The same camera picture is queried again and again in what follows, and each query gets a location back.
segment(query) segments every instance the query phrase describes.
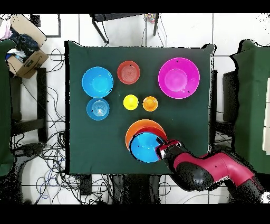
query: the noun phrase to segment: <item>blue bowl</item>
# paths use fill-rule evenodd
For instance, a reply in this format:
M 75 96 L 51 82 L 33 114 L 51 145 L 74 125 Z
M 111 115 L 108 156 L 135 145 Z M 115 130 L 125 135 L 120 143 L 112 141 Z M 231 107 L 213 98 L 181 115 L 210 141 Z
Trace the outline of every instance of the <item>blue bowl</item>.
M 82 77 L 83 90 L 93 98 L 102 98 L 112 91 L 113 77 L 102 67 L 93 67 Z
M 86 112 L 93 120 L 103 120 L 107 117 L 110 106 L 104 99 L 91 99 L 86 107 Z
M 129 143 L 129 152 L 137 160 L 145 163 L 152 163 L 159 160 L 156 153 L 156 147 L 160 144 L 157 141 L 157 135 L 150 132 L 142 132 L 131 139 Z

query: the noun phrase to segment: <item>green cloth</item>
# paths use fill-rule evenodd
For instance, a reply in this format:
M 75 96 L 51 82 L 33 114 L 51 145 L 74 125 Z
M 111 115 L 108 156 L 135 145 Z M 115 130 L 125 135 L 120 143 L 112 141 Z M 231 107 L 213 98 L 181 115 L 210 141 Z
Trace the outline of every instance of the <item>green cloth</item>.
M 10 171 L 14 161 L 10 151 L 11 88 L 6 54 L 15 47 L 16 44 L 12 40 L 0 41 L 0 176 L 4 176 Z
M 270 155 L 262 150 L 270 48 L 245 40 L 241 52 L 233 58 L 239 67 L 235 149 L 257 172 L 270 174 Z
M 195 155 L 208 149 L 208 102 L 210 87 L 210 55 L 214 45 L 204 49 L 185 48 L 96 48 L 68 42 L 70 65 L 70 173 L 71 174 L 168 174 L 163 161 L 142 163 L 135 160 L 125 144 L 128 128 L 141 119 L 159 123 L 169 139 L 179 139 Z M 186 99 L 166 96 L 158 84 L 158 73 L 169 59 L 183 57 L 199 69 L 200 84 Z M 123 84 L 117 77 L 118 66 L 126 60 L 140 67 L 139 80 Z M 105 97 L 110 112 L 102 121 L 92 120 L 86 113 L 91 100 L 82 88 L 82 77 L 91 67 L 104 67 L 114 80 L 112 92 Z M 139 99 L 135 110 L 126 110 L 124 97 L 133 94 Z M 158 108 L 147 112 L 142 101 L 147 96 L 158 100 Z

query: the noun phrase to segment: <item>white floor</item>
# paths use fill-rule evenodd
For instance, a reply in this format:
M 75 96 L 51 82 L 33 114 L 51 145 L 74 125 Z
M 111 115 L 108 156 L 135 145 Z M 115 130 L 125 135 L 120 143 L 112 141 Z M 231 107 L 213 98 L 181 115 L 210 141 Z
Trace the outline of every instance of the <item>white floor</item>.
M 213 43 L 217 46 L 215 52 L 215 69 L 218 70 L 218 95 L 217 95 L 217 111 L 223 111 L 222 100 L 222 75 L 226 72 L 235 70 L 235 65 L 229 55 L 236 53 L 239 42 L 243 39 L 253 39 L 261 45 L 270 43 L 270 17 L 267 14 L 162 14 L 161 15 L 164 28 L 167 33 L 168 47 L 187 47 L 201 48 L 203 45 Z M 57 24 L 57 20 L 52 20 L 47 25 Z M 100 30 L 104 33 L 101 23 L 98 23 Z M 141 46 L 142 34 L 145 28 L 143 15 L 128 18 L 121 18 L 113 21 L 104 22 L 104 27 L 109 38 L 109 46 Z M 165 33 L 161 24 L 158 23 L 158 30 L 162 42 L 165 43 Z M 61 37 L 47 38 L 43 44 L 42 50 L 52 55 L 43 67 L 51 70 L 57 65 L 61 57 L 64 59 L 64 41 L 75 41 L 84 46 L 104 46 L 104 43 L 97 31 L 91 23 L 89 14 L 61 14 Z M 145 46 L 145 34 L 143 38 L 143 46 Z M 159 36 L 153 36 L 153 24 L 147 23 L 147 46 L 161 47 Z M 36 76 L 30 80 L 23 80 L 25 86 L 36 97 Z M 65 66 L 60 70 L 47 74 L 47 85 L 55 89 L 59 94 L 59 102 L 57 110 L 61 115 L 65 115 Z M 56 93 L 48 89 L 48 92 L 56 98 Z M 22 116 L 23 119 L 36 118 L 36 101 L 30 96 L 24 86 L 22 86 Z M 48 95 L 48 112 L 51 116 L 48 117 L 48 127 L 52 125 L 52 120 L 57 120 L 58 117 L 53 109 L 54 102 Z M 217 113 L 217 119 L 222 120 L 222 114 Z M 65 130 L 64 122 L 56 123 L 58 130 Z M 55 133 L 55 127 L 49 128 L 49 135 Z M 21 143 L 37 142 L 37 132 L 32 131 L 25 134 L 25 138 Z M 22 178 L 23 197 L 31 199 L 33 202 L 40 196 L 36 189 L 37 179 L 44 176 L 49 168 L 44 160 L 35 158 L 27 163 Z M 93 175 L 93 181 L 98 180 L 100 175 Z M 165 181 L 165 176 L 162 176 L 160 183 Z M 208 191 L 203 192 L 186 192 L 177 187 L 176 184 L 166 176 L 166 182 L 171 185 L 162 184 L 160 186 L 161 203 L 226 203 L 229 193 L 225 186 L 219 187 L 215 191 L 208 194 Z M 94 190 L 100 189 L 99 182 L 95 183 Z M 53 198 L 59 191 L 59 186 L 49 186 L 46 195 L 40 199 L 39 204 L 50 204 L 50 198 Z M 103 194 L 104 200 L 107 200 L 106 193 Z M 68 190 L 61 190 L 59 197 L 54 200 L 53 204 L 78 204 L 72 193 Z

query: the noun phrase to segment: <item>orange bowl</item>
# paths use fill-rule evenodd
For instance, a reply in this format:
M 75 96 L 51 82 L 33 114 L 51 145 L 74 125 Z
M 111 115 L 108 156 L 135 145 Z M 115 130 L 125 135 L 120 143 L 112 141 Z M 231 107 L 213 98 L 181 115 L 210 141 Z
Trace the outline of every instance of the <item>orange bowl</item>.
M 146 120 L 146 119 L 138 120 L 137 122 L 133 123 L 129 127 L 129 129 L 126 133 L 126 147 L 128 150 L 129 150 L 129 141 L 137 133 L 137 131 L 139 131 L 140 129 L 142 129 L 144 127 L 155 127 L 157 129 L 159 129 L 160 131 L 162 131 L 166 136 L 166 133 L 164 132 L 163 128 L 157 122 L 154 122 L 153 120 Z
M 155 97 L 146 97 L 143 100 L 142 106 L 146 111 L 152 112 L 158 107 L 158 101 Z

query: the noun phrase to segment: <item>yellow bowl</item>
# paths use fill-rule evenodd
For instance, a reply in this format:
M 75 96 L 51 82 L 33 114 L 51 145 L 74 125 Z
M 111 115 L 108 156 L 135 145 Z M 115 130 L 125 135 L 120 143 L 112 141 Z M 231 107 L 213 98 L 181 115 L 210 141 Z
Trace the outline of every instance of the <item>yellow bowl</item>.
M 158 101 L 155 97 L 146 97 L 143 100 L 142 106 L 146 111 L 152 112 L 158 107 Z
M 127 95 L 125 98 L 124 98 L 124 107 L 127 109 L 127 110 L 134 110 L 137 108 L 138 104 L 139 104 L 139 101 L 137 99 L 136 96 L 134 95 Z

